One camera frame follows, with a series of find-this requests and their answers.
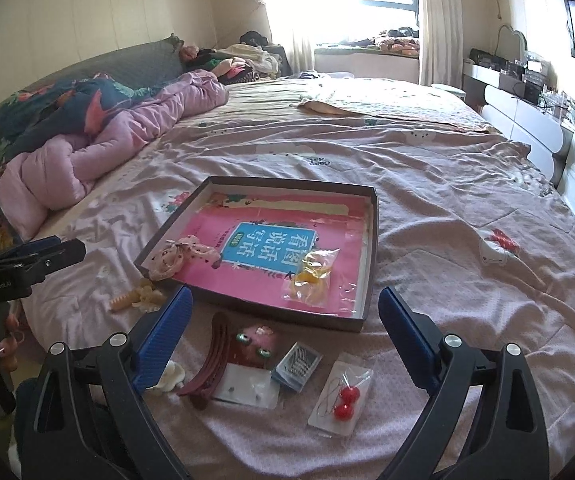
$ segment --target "box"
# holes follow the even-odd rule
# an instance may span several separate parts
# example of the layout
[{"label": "box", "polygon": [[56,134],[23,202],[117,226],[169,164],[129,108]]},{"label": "box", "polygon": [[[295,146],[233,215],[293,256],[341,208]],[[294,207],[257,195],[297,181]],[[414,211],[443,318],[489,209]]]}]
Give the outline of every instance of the box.
[{"label": "box", "polygon": [[[378,200],[372,187],[211,176],[180,205],[135,260],[149,275],[169,240],[195,235],[219,261],[189,260],[165,282],[197,300],[272,318],[360,332],[372,296]],[[311,250],[336,250],[324,300],[295,300],[295,274]]]}]

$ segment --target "plastic bag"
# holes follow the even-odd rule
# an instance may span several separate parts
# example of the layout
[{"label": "plastic bag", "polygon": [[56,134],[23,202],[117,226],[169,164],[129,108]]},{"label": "plastic bag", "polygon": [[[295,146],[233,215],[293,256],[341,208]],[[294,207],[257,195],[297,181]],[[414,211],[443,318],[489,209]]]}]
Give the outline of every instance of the plastic bag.
[{"label": "plastic bag", "polygon": [[332,266],[338,254],[338,249],[316,249],[304,253],[296,274],[284,283],[283,298],[312,306],[324,305],[330,290]]},{"label": "plastic bag", "polygon": [[327,434],[350,436],[367,402],[373,378],[374,370],[365,362],[342,352],[331,368],[308,425]]}]

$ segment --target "white card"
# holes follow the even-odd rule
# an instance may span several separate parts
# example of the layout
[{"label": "white card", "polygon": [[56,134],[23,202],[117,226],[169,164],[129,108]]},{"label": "white card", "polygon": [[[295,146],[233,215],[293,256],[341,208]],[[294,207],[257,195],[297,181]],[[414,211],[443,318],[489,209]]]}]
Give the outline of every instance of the white card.
[{"label": "white card", "polygon": [[273,410],[279,402],[279,390],[269,370],[228,363],[213,397]]},{"label": "white card", "polygon": [[[337,400],[339,391],[343,386],[348,385],[341,381],[343,376],[346,377],[349,386],[356,386],[361,391],[359,400],[357,400],[353,406],[354,416],[352,416],[350,420],[346,421],[337,420],[331,412],[331,409]],[[312,415],[308,418],[307,423],[310,426],[328,431],[329,433],[335,433],[341,436],[350,436],[352,431],[354,431],[354,427],[357,425],[359,416],[363,411],[363,406],[367,401],[367,393],[369,392],[369,386],[372,382],[373,376],[374,372],[369,368],[351,365],[344,363],[343,361],[335,362],[334,366],[331,368],[328,380],[325,381],[325,386],[321,391],[319,400],[316,401],[314,410],[312,410]]]}]

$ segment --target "stool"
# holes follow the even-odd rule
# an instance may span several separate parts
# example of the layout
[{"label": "stool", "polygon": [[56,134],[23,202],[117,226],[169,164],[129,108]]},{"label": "stool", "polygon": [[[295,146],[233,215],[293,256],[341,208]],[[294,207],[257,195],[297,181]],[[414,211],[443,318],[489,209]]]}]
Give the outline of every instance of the stool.
[{"label": "stool", "polygon": [[463,90],[461,90],[460,88],[455,88],[453,86],[448,86],[448,85],[442,85],[439,83],[432,83],[432,88],[436,88],[439,90],[443,90],[445,92],[448,92],[450,94],[452,94],[453,96],[458,97],[459,99],[461,99],[461,101],[465,102],[465,92]]}]

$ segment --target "window frame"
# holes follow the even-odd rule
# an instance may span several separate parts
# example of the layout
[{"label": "window frame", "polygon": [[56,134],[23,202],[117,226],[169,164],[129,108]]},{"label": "window frame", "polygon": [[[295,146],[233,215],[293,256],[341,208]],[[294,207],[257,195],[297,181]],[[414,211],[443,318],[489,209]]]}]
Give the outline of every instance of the window frame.
[{"label": "window frame", "polygon": [[370,7],[387,7],[388,9],[411,10],[416,16],[416,25],[419,26],[419,0],[411,0],[411,4],[397,2],[382,2],[380,0],[359,0],[360,4]]}]

